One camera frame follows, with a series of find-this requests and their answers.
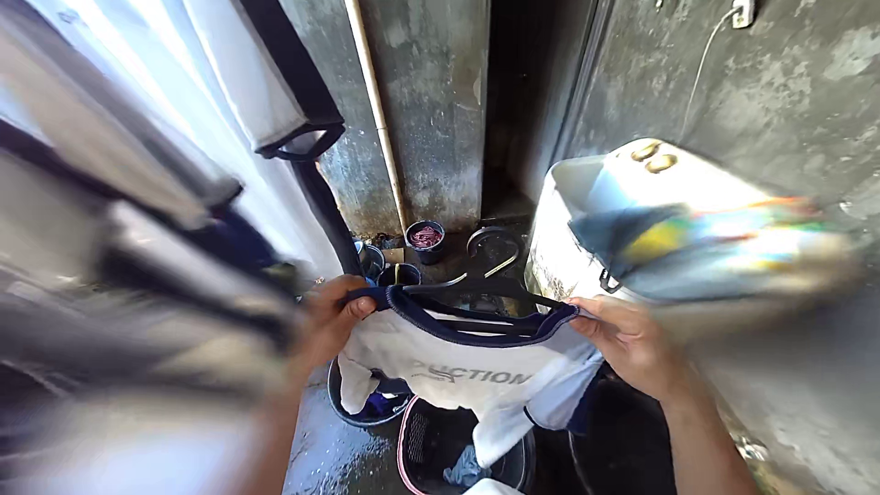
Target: concrete floor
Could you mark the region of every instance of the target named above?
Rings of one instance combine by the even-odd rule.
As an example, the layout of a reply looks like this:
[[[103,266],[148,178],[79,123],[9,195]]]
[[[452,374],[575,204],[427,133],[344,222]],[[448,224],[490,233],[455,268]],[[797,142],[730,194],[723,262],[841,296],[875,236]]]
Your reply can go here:
[[[315,370],[303,394],[282,494],[408,494],[395,457],[400,419],[369,430],[343,422],[327,396],[327,368]]]

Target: clothes hanger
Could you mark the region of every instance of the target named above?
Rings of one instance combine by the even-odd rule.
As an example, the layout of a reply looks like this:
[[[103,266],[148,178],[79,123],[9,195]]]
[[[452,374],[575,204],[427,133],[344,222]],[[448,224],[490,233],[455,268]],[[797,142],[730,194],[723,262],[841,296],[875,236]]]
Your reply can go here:
[[[512,241],[516,246],[516,252],[513,256],[501,262],[491,270],[482,272],[482,270],[475,266],[473,258],[477,255],[480,243],[490,237],[503,237],[506,238],[506,240]],[[403,287],[403,291],[407,294],[417,296],[416,299],[420,299],[418,298],[420,295],[438,296],[451,293],[478,293],[528,301],[535,305],[550,307],[551,309],[557,309],[563,306],[559,301],[545,298],[527,291],[522,283],[517,280],[498,277],[490,278],[512,265],[524,251],[522,241],[516,235],[501,227],[485,227],[471,236],[467,242],[467,251],[469,254],[469,264],[471,266],[468,267],[468,270],[459,277],[440,284],[407,285]],[[534,335],[539,327],[539,323],[535,321],[526,321],[517,318],[504,319],[504,321],[508,324],[499,325],[497,322],[483,321],[443,321],[443,324],[446,327],[457,331],[517,336]]]

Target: vertical pipe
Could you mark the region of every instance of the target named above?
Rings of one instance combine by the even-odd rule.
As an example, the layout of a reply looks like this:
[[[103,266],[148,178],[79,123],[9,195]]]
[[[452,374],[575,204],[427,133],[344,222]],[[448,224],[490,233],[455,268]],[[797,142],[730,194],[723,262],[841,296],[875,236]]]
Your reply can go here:
[[[351,33],[355,36],[357,58],[361,62],[363,80],[367,84],[367,95],[370,97],[370,107],[373,110],[373,120],[376,121],[376,130],[379,133],[379,144],[382,146],[382,155],[385,157],[385,168],[388,169],[388,179],[391,181],[391,191],[394,194],[394,203],[397,205],[397,216],[400,219],[400,233],[406,233],[407,213],[403,207],[403,195],[400,192],[400,181],[397,176],[397,165],[394,163],[394,155],[391,150],[391,138],[388,136],[388,128],[385,126],[385,113],[382,111],[382,100],[379,98],[379,89],[376,84],[376,73],[373,70],[373,61],[370,56],[370,47],[367,45],[367,33],[363,30],[363,18],[358,0],[345,0],[345,10],[348,12],[348,22],[351,25]]]

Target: concrete wall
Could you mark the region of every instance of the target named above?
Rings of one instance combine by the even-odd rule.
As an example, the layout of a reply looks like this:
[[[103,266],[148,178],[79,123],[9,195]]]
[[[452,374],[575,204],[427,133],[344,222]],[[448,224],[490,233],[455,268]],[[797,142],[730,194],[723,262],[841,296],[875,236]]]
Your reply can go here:
[[[282,0],[346,119],[321,159],[348,226],[399,233],[342,0]],[[412,220],[466,230],[480,216],[487,0],[363,0],[361,10]]]
[[[729,7],[617,2],[565,157],[659,137],[770,190],[815,196],[876,240],[880,2],[760,2],[754,26],[718,33],[682,134],[706,39]],[[785,328],[693,349],[772,458],[817,492],[880,492],[880,293],[856,284]]]
[[[815,196],[876,237],[880,3],[761,2],[754,26],[715,38],[682,134],[706,39],[729,7],[617,2],[567,157],[660,137],[782,194]]]

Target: person's right hand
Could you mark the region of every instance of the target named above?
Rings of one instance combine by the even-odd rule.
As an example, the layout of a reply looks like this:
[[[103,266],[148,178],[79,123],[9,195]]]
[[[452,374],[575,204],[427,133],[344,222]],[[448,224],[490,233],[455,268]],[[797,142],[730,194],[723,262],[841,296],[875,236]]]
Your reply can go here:
[[[687,391],[687,365],[647,309],[608,296],[567,302],[601,320],[578,316],[571,326],[596,345],[620,378],[661,403]]]

